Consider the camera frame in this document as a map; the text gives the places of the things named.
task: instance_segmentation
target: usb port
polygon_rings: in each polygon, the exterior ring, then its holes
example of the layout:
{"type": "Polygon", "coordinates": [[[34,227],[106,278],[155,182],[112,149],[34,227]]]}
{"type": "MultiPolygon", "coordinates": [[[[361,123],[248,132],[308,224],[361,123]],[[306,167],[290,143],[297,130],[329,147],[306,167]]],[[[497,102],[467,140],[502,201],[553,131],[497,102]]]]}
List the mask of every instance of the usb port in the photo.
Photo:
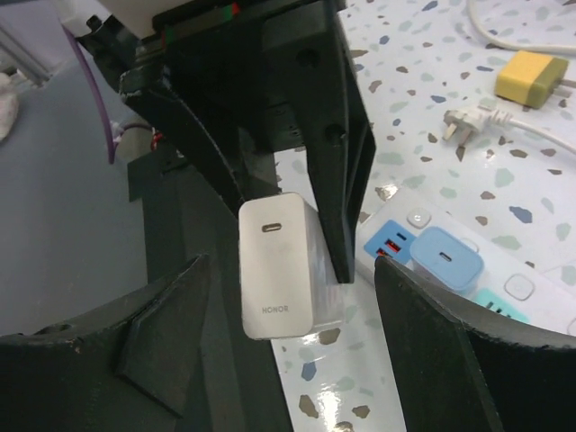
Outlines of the usb port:
{"type": "Polygon", "coordinates": [[[398,246],[396,243],[394,243],[392,240],[388,239],[385,243],[385,245],[395,254],[397,254],[398,252],[400,252],[401,247],[398,246]]]}

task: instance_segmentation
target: yellow charger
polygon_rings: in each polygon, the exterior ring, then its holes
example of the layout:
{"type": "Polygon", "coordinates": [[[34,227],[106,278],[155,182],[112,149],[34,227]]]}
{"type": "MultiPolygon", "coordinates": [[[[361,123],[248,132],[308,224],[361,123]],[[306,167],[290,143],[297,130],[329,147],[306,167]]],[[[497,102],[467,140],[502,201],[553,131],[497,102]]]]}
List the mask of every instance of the yellow charger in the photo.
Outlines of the yellow charger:
{"type": "Polygon", "coordinates": [[[496,78],[495,93],[532,108],[540,108],[552,93],[569,97],[571,92],[559,86],[574,86],[564,79],[568,60],[546,54],[519,51],[496,78]]]}

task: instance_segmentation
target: white power strip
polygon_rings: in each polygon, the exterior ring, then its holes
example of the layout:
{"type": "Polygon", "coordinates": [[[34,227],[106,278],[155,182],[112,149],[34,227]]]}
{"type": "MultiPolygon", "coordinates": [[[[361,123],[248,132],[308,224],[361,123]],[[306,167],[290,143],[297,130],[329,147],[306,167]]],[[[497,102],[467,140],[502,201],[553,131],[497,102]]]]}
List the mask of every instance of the white power strip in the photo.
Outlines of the white power strip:
{"type": "Polygon", "coordinates": [[[379,248],[393,248],[397,261],[414,270],[410,243],[428,227],[448,231],[484,260],[476,287],[463,297],[509,318],[576,336],[576,298],[409,189],[400,189],[358,227],[360,275],[374,283],[379,248]]]}

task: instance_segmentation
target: white power cord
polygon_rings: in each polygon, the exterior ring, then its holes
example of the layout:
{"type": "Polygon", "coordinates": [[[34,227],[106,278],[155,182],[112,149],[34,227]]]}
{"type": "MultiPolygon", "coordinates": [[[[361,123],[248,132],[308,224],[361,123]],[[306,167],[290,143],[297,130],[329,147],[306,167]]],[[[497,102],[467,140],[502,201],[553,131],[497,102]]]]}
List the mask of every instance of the white power cord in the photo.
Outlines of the white power cord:
{"type": "Polygon", "coordinates": [[[480,103],[459,110],[446,111],[444,114],[444,122],[448,126],[443,135],[444,140],[450,140],[452,136],[460,130],[460,138],[458,140],[458,145],[460,146],[463,146],[473,133],[484,131],[490,124],[496,124],[498,126],[509,125],[539,135],[576,155],[576,147],[565,139],[553,135],[548,130],[516,120],[510,112],[493,109],[487,104],[480,103]]]}
{"type": "Polygon", "coordinates": [[[472,26],[476,31],[482,35],[482,37],[494,45],[497,45],[505,50],[519,51],[526,50],[532,52],[545,52],[548,54],[561,54],[564,56],[575,56],[576,46],[570,45],[529,45],[508,42],[500,38],[495,37],[492,33],[487,31],[482,27],[480,18],[478,16],[478,10],[476,9],[476,0],[467,0],[466,9],[468,11],[468,16],[472,22],[472,26]]]}

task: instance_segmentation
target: blue charger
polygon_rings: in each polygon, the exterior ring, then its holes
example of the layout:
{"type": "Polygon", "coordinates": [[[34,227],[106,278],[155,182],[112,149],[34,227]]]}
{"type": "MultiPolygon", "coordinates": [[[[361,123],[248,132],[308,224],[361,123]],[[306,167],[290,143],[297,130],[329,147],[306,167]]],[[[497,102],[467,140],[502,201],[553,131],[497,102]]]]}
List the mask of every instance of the blue charger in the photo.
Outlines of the blue charger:
{"type": "Polygon", "coordinates": [[[456,293],[474,288],[484,270],[484,261],[477,252],[439,227],[429,227],[410,245],[410,254],[417,271],[432,275],[456,293]]]}

